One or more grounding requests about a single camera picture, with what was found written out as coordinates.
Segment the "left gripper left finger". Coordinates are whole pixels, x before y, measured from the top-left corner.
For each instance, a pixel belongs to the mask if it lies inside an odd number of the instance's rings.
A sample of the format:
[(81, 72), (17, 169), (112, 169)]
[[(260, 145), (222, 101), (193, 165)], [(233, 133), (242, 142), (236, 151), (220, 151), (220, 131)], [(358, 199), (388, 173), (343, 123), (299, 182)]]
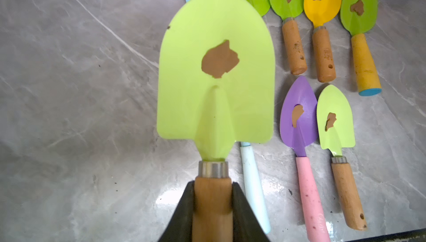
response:
[(194, 181), (189, 182), (159, 242), (191, 242), (194, 211)]

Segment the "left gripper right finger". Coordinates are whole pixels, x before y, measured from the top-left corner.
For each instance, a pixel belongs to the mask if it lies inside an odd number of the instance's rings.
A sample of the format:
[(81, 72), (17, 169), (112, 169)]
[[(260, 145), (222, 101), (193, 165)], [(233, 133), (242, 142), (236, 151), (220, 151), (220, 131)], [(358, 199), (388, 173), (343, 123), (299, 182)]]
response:
[(269, 242), (240, 185), (233, 182), (232, 187), (233, 241)]

